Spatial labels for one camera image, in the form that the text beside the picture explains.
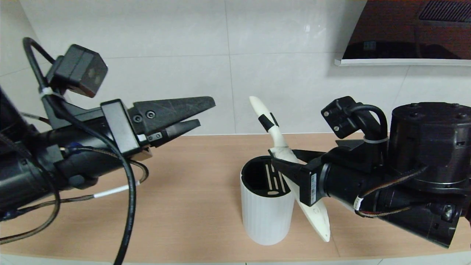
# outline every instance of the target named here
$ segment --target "black tape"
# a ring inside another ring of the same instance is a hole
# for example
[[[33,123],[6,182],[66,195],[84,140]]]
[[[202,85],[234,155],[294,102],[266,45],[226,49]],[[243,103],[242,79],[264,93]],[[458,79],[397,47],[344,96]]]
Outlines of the black tape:
[[[270,112],[270,115],[271,115],[271,118],[273,119],[273,121],[275,122],[275,125],[278,126],[278,127],[280,127],[280,126],[278,125],[278,122],[277,122],[276,119],[275,119],[275,116],[273,116],[273,113]]]
[[[259,117],[259,122],[262,124],[263,128],[265,128],[265,131],[268,132],[271,127],[275,126],[268,118],[265,116],[265,114],[262,114]]]

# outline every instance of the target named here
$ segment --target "white cable tie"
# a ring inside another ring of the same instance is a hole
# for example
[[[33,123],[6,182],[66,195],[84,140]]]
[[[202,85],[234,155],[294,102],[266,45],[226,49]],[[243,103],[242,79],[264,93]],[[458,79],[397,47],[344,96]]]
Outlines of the white cable tie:
[[[141,184],[140,181],[136,181],[136,186],[139,186],[140,184]],[[99,193],[95,193],[95,194],[93,194],[93,197],[94,198],[100,198],[100,197],[108,196],[108,195],[115,194],[115,193],[125,191],[125,190],[129,190],[129,185],[124,185],[124,186],[114,188],[114,189],[111,189],[111,190],[106,190],[106,191],[102,191],[102,192],[99,192]]]
[[[377,144],[377,143],[382,143],[382,142],[386,142],[388,141],[389,138],[386,137],[384,139],[381,139],[381,140],[368,140],[367,138],[365,138],[365,136],[363,136],[363,141],[365,141],[366,143],[373,143],[373,144]]]
[[[353,208],[355,209],[355,211],[359,211],[360,210],[360,207],[361,207],[361,202],[363,201],[364,198],[360,198],[357,196],[357,198],[355,199],[355,202],[353,203]]]
[[[62,96],[59,93],[56,93],[52,90],[50,87],[45,87],[41,90],[41,93],[39,93],[39,98],[42,99],[46,95],[54,95],[56,97],[60,97],[61,99],[65,99],[64,96]]]

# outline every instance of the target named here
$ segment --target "black motor housing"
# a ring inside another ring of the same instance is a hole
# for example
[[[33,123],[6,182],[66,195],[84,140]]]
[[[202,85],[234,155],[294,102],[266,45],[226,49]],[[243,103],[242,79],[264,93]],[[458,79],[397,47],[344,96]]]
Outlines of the black motor housing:
[[[408,182],[431,193],[470,191],[471,108],[422,102],[392,112],[389,165],[400,173],[419,164],[428,170]]]

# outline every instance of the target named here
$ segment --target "grout line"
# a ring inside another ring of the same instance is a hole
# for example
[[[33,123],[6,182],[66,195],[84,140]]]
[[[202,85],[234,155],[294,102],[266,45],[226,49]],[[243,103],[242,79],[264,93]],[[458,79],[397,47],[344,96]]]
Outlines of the grout line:
[[[45,63],[40,63],[39,66],[42,66],[44,64],[48,64],[49,62],[45,62]],[[31,69],[30,66],[26,67],[26,68],[23,68],[23,69],[19,69],[19,70],[16,70],[16,71],[13,71],[11,73],[6,73],[6,74],[3,74],[3,75],[0,75],[0,77],[4,77],[4,76],[7,76],[7,75],[11,75],[11,74],[14,74],[14,73],[18,73],[18,72],[21,72],[23,70],[27,70],[27,69]]]
[[[7,76],[7,75],[11,75],[11,74],[14,74],[14,73],[18,73],[18,72],[21,72],[23,70],[26,70],[26,69],[30,69],[31,67],[26,67],[26,68],[23,68],[23,69],[20,69],[20,70],[16,70],[16,71],[13,71],[11,73],[6,73],[6,74],[3,74],[3,75],[0,75],[0,77],[4,77],[4,76]]]
[[[341,257],[339,248],[337,247],[337,243],[335,243],[335,239],[333,238],[332,232],[330,233],[330,237],[332,238],[332,242],[333,242],[333,245],[335,246],[335,250],[337,251],[337,254],[339,255],[339,257]]]
[[[11,265],[15,265],[13,262],[11,262],[9,259],[7,259],[4,255],[1,255],[1,258],[5,259],[8,261]]]
[[[227,55],[229,54],[122,56],[122,57],[102,57],[102,58],[103,59],[132,59],[132,58],[166,58],[166,57],[207,57],[207,56],[227,56]]]
[[[404,82],[406,81],[407,74],[409,73],[410,68],[411,68],[411,66],[409,66],[409,67],[407,68],[406,75],[404,76],[404,79],[402,79],[401,87],[399,87],[398,93],[396,94],[396,97],[394,98],[394,101],[392,102],[392,105],[391,105],[391,107],[390,107],[390,111],[392,111],[392,109],[393,109],[394,106],[396,105],[396,101],[398,100],[399,94],[400,94],[401,91],[402,91],[402,86],[404,85]]]
[[[236,104],[234,102],[234,86],[232,83],[232,63],[231,63],[231,47],[229,45],[229,26],[227,25],[227,7],[226,0],[224,0],[224,11],[226,13],[226,32],[227,32],[227,51],[229,52],[229,73],[231,77],[231,93],[232,93],[232,112],[234,115],[234,133],[237,133],[236,126]]]
[[[231,56],[231,55],[275,55],[275,54],[336,54],[337,51],[319,51],[319,52],[263,52],[263,53],[235,53],[235,54],[201,54],[201,55],[155,55],[155,56],[123,56],[123,57],[103,57],[103,59],[126,59],[126,58],[166,58],[166,57],[207,57],[207,56]]]

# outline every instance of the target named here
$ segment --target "screw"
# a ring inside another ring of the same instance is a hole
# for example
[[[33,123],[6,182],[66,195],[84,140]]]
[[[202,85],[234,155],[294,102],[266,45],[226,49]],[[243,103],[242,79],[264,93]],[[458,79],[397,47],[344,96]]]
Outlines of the screw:
[[[147,111],[146,112],[146,117],[149,118],[149,119],[155,118],[155,112],[152,111],[152,110]]]
[[[466,117],[467,117],[466,114],[464,114],[464,113],[459,113],[458,115],[456,115],[455,118],[457,118],[457,119],[464,119],[464,118],[466,118]]]
[[[135,123],[140,123],[142,122],[142,116],[141,115],[134,115],[132,117],[132,120],[135,122]]]

